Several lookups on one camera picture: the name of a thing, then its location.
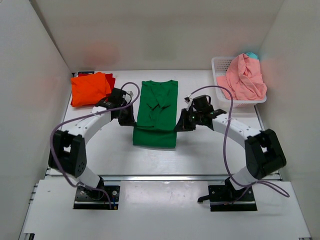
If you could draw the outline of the green t shirt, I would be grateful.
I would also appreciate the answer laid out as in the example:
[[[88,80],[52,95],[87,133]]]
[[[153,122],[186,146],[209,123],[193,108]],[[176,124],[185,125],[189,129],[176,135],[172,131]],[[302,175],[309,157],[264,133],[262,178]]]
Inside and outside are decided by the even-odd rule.
[[[174,149],[177,133],[179,83],[176,80],[141,82],[141,93],[132,143],[147,148]]]

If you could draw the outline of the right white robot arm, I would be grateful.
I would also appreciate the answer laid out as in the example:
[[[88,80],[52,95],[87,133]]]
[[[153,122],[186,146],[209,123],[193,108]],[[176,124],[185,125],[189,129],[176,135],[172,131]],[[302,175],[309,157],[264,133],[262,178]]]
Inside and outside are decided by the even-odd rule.
[[[181,111],[175,132],[190,132],[197,126],[206,126],[224,134],[224,141],[232,139],[245,151],[245,166],[225,180],[224,195],[229,200],[236,200],[242,195],[243,188],[286,166],[285,154],[272,129],[252,128],[232,118],[228,112],[214,109],[207,95],[184,100],[187,107]]]

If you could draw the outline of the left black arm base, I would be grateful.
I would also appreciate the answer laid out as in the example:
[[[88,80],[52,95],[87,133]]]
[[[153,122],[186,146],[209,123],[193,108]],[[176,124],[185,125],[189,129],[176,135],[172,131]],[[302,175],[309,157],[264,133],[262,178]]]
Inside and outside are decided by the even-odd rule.
[[[109,185],[99,183],[98,187],[104,187],[106,194],[99,190],[87,189],[84,186],[78,186],[75,192],[73,209],[75,210],[111,210],[119,208],[120,185]]]

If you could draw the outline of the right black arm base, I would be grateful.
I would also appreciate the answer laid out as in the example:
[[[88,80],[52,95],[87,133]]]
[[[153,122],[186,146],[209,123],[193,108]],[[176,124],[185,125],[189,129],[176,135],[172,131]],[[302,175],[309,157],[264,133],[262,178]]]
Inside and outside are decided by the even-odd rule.
[[[209,202],[211,212],[255,212],[258,210],[253,188],[233,189],[230,180],[209,184],[207,195],[200,196],[199,204]]]

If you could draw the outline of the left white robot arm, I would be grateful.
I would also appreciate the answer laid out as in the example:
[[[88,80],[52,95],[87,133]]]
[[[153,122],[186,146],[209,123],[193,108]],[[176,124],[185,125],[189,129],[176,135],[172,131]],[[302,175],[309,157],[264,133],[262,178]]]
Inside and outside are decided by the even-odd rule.
[[[131,91],[114,88],[88,115],[67,121],[74,124],[66,130],[56,129],[50,136],[48,166],[62,173],[68,181],[69,177],[78,181],[75,186],[86,188],[93,199],[101,198],[105,187],[102,178],[87,166],[86,145],[114,119],[121,126],[135,126],[133,96]]]

